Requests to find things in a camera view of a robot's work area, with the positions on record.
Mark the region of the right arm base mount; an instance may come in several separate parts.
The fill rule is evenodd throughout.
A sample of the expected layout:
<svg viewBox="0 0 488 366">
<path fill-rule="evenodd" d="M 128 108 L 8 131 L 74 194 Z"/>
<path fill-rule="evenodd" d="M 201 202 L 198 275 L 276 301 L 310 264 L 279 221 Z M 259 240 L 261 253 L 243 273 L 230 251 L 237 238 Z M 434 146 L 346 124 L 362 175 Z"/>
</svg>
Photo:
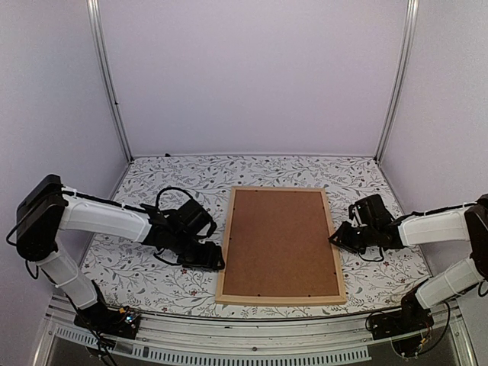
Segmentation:
<svg viewBox="0 0 488 366">
<path fill-rule="evenodd" d="M 414 293 L 405 295 L 397 311 L 373 312 L 365 320 L 365 328 L 374 340 L 404 336 L 411 332 L 425 330 L 425 335 L 414 335 L 393 342 L 393 350 L 401 357 L 411 358 L 422 353 L 432 334 L 434 320 L 432 312 L 424 309 Z"/>
</svg>

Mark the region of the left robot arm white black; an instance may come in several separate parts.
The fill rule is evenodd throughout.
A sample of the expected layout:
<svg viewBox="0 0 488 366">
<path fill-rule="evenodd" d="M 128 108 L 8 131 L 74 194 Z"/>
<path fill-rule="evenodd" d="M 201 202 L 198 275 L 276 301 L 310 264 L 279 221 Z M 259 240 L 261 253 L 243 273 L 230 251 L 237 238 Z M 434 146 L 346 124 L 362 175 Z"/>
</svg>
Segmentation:
<svg viewBox="0 0 488 366">
<path fill-rule="evenodd" d="M 18 205 L 6 242 L 84 310 L 88 323 L 105 331 L 113 325 L 113 314 L 101 305 L 102 296 L 64 239 L 116 236 L 154 248 L 157 257 L 172 252 L 176 266 L 224 269 L 222 249 L 209 240 L 217 228 L 214 219 L 186 190 L 176 191 L 187 198 L 179 208 L 164 209 L 159 201 L 134 207 L 84 194 L 64 185 L 58 175 L 47 175 Z"/>
</svg>

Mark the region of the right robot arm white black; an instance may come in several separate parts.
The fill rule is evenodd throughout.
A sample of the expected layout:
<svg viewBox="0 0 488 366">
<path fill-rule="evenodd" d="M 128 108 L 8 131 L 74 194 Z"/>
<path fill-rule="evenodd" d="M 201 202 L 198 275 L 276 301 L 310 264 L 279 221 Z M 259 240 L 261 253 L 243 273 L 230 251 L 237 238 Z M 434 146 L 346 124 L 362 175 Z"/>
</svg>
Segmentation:
<svg viewBox="0 0 488 366">
<path fill-rule="evenodd" d="M 334 246 L 357 255 L 421 248 L 435 275 L 404 295 L 394 317 L 400 332 L 411 332 L 424 312 L 461 296 L 487 280 L 487 196 L 454 206 L 394 217 L 379 194 L 348 207 L 348 220 L 329 237 Z"/>
</svg>

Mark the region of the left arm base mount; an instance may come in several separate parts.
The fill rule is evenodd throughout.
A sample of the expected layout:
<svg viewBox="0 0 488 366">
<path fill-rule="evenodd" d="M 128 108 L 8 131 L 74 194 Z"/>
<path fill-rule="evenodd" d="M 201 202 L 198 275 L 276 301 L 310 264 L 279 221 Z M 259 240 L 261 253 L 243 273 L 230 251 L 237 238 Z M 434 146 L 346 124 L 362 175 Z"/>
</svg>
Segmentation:
<svg viewBox="0 0 488 366">
<path fill-rule="evenodd" d="M 140 327 L 140 313 L 137 310 L 129 306 L 111 309 L 100 294 L 95 303 L 85 309 L 77 307 L 74 303 L 72 306 L 76 311 L 74 323 L 77 326 L 98 335 L 132 340 L 136 338 Z"/>
</svg>

